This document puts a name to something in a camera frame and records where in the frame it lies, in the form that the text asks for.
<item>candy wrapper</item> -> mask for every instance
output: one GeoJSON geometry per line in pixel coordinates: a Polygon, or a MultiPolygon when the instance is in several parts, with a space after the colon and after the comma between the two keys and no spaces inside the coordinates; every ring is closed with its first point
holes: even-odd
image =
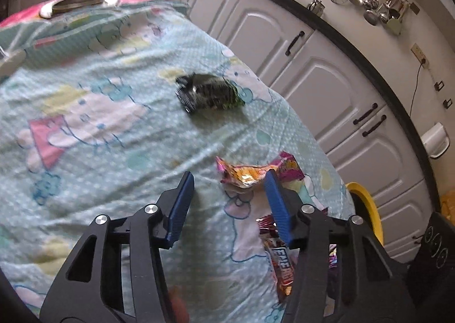
{"type": "Polygon", "coordinates": [[[285,151],[267,165],[233,165],[217,156],[217,169],[223,173],[221,183],[239,188],[251,188],[262,182],[265,174],[273,169],[281,182],[302,180],[304,174],[295,157],[285,151]]]}
{"type": "Polygon", "coordinates": [[[264,245],[270,270],[275,280],[278,301],[283,303],[290,295],[294,281],[294,263],[285,243],[279,238],[272,214],[256,220],[259,225],[259,237],[264,245]]]}
{"type": "Polygon", "coordinates": [[[237,88],[223,78],[193,74],[178,77],[176,83],[176,95],[189,114],[200,109],[226,110],[245,105],[237,88]]]}

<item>cabinet handle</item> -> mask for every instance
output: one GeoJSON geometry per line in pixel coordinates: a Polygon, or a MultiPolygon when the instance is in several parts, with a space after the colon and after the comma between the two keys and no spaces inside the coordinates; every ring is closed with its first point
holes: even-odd
{"type": "Polygon", "coordinates": [[[362,133],[363,137],[367,137],[368,134],[373,133],[377,128],[387,119],[386,115],[381,116],[381,120],[378,121],[375,125],[371,127],[369,131],[365,131],[362,133]]]}
{"type": "Polygon", "coordinates": [[[377,109],[377,108],[378,108],[378,104],[377,104],[377,103],[374,103],[374,104],[372,105],[372,107],[371,107],[370,110],[368,110],[368,111],[367,111],[365,114],[363,114],[360,118],[354,119],[354,120],[352,121],[352,123],[353,123],[354,125],[357,125],[358,123],[360,123],[363,119],[365,119],[368,115],[370,115],[370,114],[371,114],[375,109],[377,109]]]}
{"type": "Polygon", "coordinates": [[[288,49],[284,53],[286,56],[289,56],[291,54],[291,49],[294,47],[295,43],[298,41],[299,38],[302,38],[305,35],[305,32],[303,30],[300,31],[300,33],[292,40],[291,44],[289,45],[288,49]]]}

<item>bedsheet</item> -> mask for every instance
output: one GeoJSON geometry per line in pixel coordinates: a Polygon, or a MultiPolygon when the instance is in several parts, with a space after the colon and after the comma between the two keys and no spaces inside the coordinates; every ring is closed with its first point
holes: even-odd
{"type": "Polygon", "coordinates": [[[0,266],[36,313],[98,214],[129,216],[189,170],[195,196],[183,233],[162,251],[168,285],[180,287],[192,322],[279,321],[255,221],[270,213],[267,199],[261,190],[226,193],[215,156],[265,164],[290,152],[305,173],[294,184],[303,202],[339,218],[353,213],[287,102],[186,11],[154,0],[0,30],[13,60],[0,67],[0,266]],[[175,78],[192,73],[230,79],[245,106],[188,115],[175,78]]]}

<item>white wall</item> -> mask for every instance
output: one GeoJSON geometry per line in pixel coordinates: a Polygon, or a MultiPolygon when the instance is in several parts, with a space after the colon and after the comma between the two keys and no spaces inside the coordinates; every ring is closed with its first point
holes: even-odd
{"type": "MultiPolygon", "coordinates": [[[[296,0],[307,5],[312,0],[296,0]]],[[[410,48],[417,42],[427,56],[430,71],[445,87],[436,92],[430,73],[422,69],[419,87],[412,110],[412,121],[420,135],[436,122],[447,129],[453,144],[440,159],[431,160],[440,194],[455,187],[455,105],[445,110],[444,99],[455,102],[455,53],[442,33],[421,9],[418,15],[408,11],[403,21],[402,34],[389,34],[381,25],[373,27],[363,19],[363,9],[351,5],[336,5],[322,0],[325,11],[322,18],[336,28],[374,65],[391,86],[409,112],[415,88],[419,62],[410,48]]]]}

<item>wall socket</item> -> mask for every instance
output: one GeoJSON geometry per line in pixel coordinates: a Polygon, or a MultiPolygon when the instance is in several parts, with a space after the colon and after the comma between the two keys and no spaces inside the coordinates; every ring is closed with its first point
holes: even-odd
{"type": "Polygon", "coordinates": [[[428,69],[429,67],[429,61],[427,59],[427,57],[425,56],[425,54],[422,52],[422,50],[420,49],[420,47],[418,46],[417,43],[414,43],[414,45],[411,47],[411,51],[412,53],[416,56],[417,60],[422,63],[422,60],[425,59],[425,63],[422,64],[422,66],[426,69],[428,69]]]}

